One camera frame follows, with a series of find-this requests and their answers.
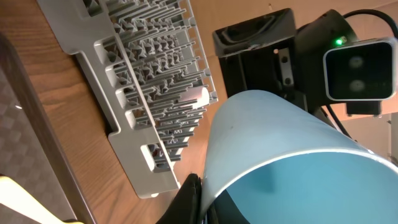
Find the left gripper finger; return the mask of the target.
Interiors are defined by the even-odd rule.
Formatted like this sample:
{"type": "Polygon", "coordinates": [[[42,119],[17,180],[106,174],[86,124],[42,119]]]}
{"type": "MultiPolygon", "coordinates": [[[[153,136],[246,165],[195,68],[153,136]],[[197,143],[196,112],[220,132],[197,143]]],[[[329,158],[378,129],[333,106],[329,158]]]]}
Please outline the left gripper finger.
{"type": "Polygon", "coordinates": [[[156,224],[197,224],[201,200],[201,179],[189,174],[156,224]]]}

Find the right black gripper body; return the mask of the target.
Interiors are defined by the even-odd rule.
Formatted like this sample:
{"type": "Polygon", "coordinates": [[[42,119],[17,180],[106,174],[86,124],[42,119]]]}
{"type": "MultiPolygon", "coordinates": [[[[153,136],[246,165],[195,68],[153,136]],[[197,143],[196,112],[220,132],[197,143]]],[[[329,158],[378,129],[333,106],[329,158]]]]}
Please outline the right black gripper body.
{"type": "Polygon", "coordinates": [[[305,94],[295,87],[296,33],[289,8],[214,31],[227,96],[264,90],[307,109],[305,94]]]}

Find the pink plastic cup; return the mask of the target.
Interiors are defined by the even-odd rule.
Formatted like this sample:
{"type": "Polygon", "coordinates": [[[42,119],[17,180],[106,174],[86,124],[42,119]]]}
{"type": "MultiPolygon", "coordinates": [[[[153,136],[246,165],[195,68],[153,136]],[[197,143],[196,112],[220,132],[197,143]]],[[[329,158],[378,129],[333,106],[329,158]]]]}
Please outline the pink plastic cup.
{"type": "Polygon", "coordinates": [[[195,87],[190,90],[190,96],[197,102],[192,104],[193,109],[206,106],[210,101],[210,94],[206,87],[195,87]]]}

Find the light blue plastic cup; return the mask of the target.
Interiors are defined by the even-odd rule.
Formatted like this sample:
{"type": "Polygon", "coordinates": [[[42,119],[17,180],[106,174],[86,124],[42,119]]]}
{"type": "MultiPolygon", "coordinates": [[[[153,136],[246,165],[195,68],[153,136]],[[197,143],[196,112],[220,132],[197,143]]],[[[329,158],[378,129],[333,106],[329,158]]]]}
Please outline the light blue plastic cup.
{"type": "Polygon", "coordinates": [[[397,167],[281,97],[229,98],[211,125],[201,215],[224,223],[396,223],[397,167]]]}

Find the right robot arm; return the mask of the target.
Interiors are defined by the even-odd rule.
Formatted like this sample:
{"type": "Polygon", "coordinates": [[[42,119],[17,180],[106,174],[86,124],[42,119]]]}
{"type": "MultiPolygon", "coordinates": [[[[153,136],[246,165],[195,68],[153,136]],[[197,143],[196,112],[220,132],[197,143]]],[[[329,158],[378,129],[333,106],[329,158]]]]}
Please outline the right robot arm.
{"type": "Polygon", "coordinates": [[[298,29],[290,8],[218,29],[212,37],[228,97],[264,90],[307,111],[331,103],[324,53],[335,48],[338,39],[357,39],[333,9],[298,29]]]}

